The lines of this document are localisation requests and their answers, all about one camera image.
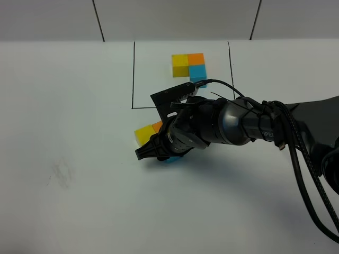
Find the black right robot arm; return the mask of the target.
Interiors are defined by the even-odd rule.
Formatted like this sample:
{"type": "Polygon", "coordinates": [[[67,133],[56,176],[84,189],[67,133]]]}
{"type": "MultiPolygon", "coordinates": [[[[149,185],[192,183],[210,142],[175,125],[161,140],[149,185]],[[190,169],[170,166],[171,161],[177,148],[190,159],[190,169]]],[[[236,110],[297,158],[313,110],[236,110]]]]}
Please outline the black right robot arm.
{"type": "Polygon", "coordinates": [[[191,96],[157,105],[163,125],[137,149],[138,159],[166,160],[212,143],[242,146],[262,139],[282,148],[292,134],[306,148],[316,175],[338,190],[338,98],[278,105],[248,97],[233,101],[191,96]]]}

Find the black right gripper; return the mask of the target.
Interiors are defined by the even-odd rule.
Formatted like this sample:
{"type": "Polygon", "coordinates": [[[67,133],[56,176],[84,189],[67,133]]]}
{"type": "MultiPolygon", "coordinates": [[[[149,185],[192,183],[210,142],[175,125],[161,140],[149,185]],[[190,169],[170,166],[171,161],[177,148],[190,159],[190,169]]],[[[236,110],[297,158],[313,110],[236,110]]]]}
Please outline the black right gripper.
{"type": "Polygon", "coordinates": [[[190,96],[185,103],[171,102],[173,112],[163,121],[159,134],[135,153],[138,160],[156,158],[165,161],[170,157],[184,156],[188,151],[205,149],[220,142],[220,100],[190,96]]]}

